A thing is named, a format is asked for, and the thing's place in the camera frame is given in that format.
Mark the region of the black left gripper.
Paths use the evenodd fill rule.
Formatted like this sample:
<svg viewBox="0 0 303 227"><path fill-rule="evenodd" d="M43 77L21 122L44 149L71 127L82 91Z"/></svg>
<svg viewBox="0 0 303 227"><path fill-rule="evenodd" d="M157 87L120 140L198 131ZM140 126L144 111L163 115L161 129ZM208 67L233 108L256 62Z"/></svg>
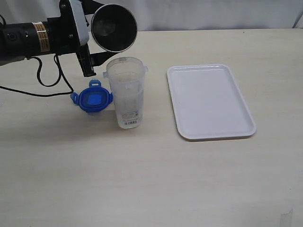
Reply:
<svg viewBox="0 0 303 227"><path fill-rule="evenodd" d="M82 0L82 8L85 15L94 14L104 4L94 0ZM60 16L47 19L49 28L49 40L51 53L65 55L75 53L77 55L84 77L95 75L93 67L101 66L116 52L98 52L90 54L88 43L80 46L76 25L69 0L59 1Z"/></svg>

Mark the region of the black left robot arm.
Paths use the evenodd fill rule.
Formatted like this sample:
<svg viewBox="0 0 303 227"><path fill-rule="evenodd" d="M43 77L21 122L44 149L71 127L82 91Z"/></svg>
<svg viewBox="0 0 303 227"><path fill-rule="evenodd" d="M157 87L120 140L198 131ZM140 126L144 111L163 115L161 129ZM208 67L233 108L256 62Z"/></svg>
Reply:
<svg viewBox="0 0 303 227"><path fill-rule="evenodd" d="M36 23L1 23L0 64L41 55L74 53L83 75L94 76L94 67L115 55L109 51L89 52L89 24L85 16L93 14L101 6L92 0L62 0L59 2L59 17Z"/></svg>

